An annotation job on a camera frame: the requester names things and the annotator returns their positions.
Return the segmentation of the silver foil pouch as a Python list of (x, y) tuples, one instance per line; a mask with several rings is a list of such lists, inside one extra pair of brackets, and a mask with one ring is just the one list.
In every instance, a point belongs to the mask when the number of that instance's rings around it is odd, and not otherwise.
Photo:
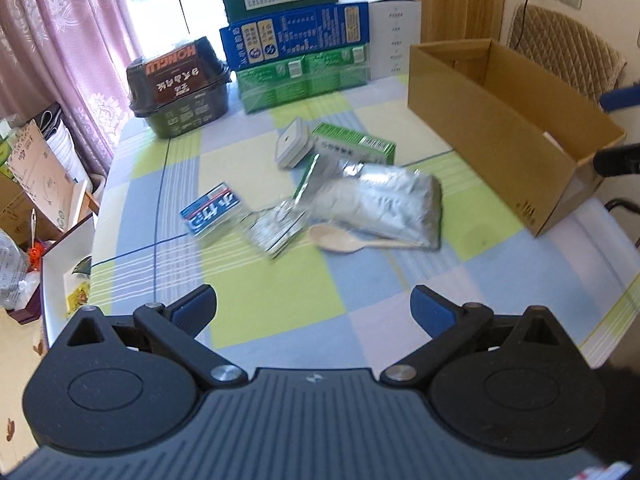
[(293, 200), (316, 220), (427, 250), (440, 248), (442, 186), (432, 174), (318, 154)]

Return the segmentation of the beige wooden spoon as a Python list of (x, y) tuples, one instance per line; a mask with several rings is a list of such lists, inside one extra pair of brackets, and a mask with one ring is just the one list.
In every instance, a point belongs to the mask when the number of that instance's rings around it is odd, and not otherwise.
[(401, 242), (400, 240), (363, 240), (351, 232), (331, 226), (330, 224), (315, 224), (308, 229), (310, 240), (319, 248), (327, 252), (338, 254), (352, 254), (366, 248), (375, 249), (422, 249), (423, 246), (416, 243)]

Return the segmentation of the brown cardboard box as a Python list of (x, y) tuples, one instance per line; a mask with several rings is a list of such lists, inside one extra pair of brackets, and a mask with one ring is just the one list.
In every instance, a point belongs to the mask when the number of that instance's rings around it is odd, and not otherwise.
[(492, 39), (415, 44), (408, 107), (539, 236), (597, 191), (626, 138), (596, 103)]

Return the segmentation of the blue white small box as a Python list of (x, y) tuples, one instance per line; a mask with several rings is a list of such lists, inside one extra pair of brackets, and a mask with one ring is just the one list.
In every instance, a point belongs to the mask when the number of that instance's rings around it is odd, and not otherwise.
[(221, 182), (180, 211), (180, 218), (189, 233), (199, 240), (221, 235), (235, 226), (247, 209), (235, 190)]

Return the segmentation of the quilted beige chair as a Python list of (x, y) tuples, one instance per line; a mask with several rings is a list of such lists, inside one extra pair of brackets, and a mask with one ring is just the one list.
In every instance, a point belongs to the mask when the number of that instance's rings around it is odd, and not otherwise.
[(617, 88), (626, 58), (587, 26), (541, 6), (521, 3), (506, 45), (593, 102)]

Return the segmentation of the silver blister pack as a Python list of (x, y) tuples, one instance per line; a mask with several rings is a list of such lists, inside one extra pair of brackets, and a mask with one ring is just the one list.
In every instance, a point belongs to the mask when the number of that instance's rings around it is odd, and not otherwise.
[(241, 222), (248, 242), (270, 259), (277, 258), (305, 229), (307, 213), (294, 200), (260, 211), (252, 211)]

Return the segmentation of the brown paper bag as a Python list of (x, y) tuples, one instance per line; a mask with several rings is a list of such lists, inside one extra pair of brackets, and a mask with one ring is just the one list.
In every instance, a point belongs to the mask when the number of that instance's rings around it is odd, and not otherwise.
[(13, 177), (55, 229), (65, 232), (70, 226), (75, 183), (33, 120), (14, 131), (10, 145), (8, 166)]

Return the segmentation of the green white medicine box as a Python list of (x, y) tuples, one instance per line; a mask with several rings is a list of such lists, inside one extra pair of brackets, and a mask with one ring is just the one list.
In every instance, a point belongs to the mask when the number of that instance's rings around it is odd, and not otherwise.
[(396, 143), (349, 128), (322, 122), (311, 131), (314, 149), (319, 154), (334, 155), (354, 162), (395, 163)]

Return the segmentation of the white square container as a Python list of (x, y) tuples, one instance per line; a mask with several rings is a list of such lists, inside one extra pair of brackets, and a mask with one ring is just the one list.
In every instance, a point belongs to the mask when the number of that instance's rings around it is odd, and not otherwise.
[(274, 159), (280, 169), (293, 169), (314, 147), (309, 126), (296, 117), (279, 136)]

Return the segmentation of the dark instant noodle bowl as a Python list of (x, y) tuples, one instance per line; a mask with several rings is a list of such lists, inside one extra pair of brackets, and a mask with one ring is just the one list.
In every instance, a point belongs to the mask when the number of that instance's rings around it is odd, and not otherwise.
[(201, 38), (126, 68), (130, 110), (161, 139), (173, 139), (228, 113), (230, 68)]

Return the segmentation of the green carton pack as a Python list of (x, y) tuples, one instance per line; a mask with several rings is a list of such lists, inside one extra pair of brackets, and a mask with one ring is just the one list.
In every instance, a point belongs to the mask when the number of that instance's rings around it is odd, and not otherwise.
[(364, 86), (369, 79), (367, 44), (305, 54), (236, 73), (247, 113)]

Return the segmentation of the white carton box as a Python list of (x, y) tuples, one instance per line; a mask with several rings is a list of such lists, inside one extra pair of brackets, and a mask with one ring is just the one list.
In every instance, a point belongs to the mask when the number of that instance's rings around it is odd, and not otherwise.
[(369, 6), (372, 79), (408, 73), (410, 47), (421, 40), (420, 0), (338, 0)]

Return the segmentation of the blue carton box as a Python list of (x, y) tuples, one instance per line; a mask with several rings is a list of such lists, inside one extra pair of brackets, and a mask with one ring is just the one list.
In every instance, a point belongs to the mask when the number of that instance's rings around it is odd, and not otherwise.
[(339, 2), (277, 12), (220, 31), (227, 64), (245, 70), (266, 63), (370, 41), (369, 3)]

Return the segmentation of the pink curtain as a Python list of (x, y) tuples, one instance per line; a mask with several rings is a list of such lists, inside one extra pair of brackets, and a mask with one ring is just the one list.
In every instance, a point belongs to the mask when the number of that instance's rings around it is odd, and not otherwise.
[(139, 54), (125, 0), (1, 0), (1, 114), (60, 104), (86, 169), (108, 174)]

